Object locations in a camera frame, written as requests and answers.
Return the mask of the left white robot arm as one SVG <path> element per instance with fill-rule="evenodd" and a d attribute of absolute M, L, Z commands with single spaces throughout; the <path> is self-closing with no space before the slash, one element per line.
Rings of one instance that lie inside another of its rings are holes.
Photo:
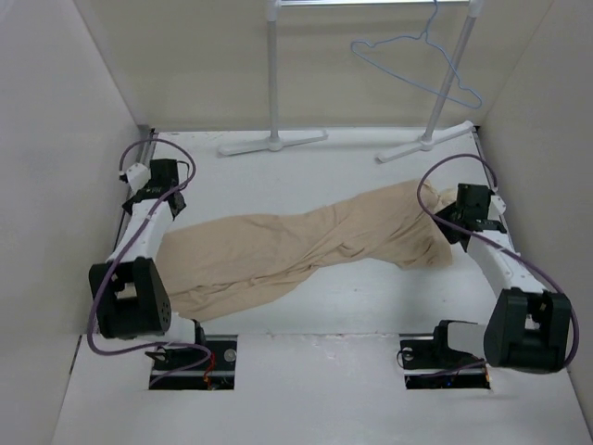
<path fill-rule="evenodd" d="M 187 369 L 205 364 L 211 352 L 199 323 L 175 313 L 158 273 L 156 256 L 169 226 L 185 209 L 176 159 L 133 164 L 120 179 L 132 196 L 123 204 L 130 220 L 111 255 L 89 271 L 93 294 L 87 343 L 102 356 L 163 348 Z"/>

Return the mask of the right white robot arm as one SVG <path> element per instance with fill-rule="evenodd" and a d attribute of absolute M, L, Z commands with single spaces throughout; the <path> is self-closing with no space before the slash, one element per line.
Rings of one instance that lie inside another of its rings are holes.
<path fill-rule="evenodd" d="M 486 185 L 459 184 L 457 197 L 435 217 L 450 244 L 461 244 L 480 267 L 497 303 L 486 325 L 486 362 L 528 373 L 559 372 L 566 366 L 570 300 L 547 289 L 520 257 L 502 222 L 505 205 Z"/>

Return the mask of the beige trousers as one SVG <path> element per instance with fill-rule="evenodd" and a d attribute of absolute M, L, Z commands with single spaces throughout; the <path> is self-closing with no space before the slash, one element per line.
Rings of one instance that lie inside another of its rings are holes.
<path fill-rule="evenodd" d="M 431 216 L 455 198 L 411 180 L 306 213 L 203 222 L 165 234 L 156 265 L 173 310 L 205 322 L 274 302 L 323 267 L 447 267 L 451 247 Z"/>

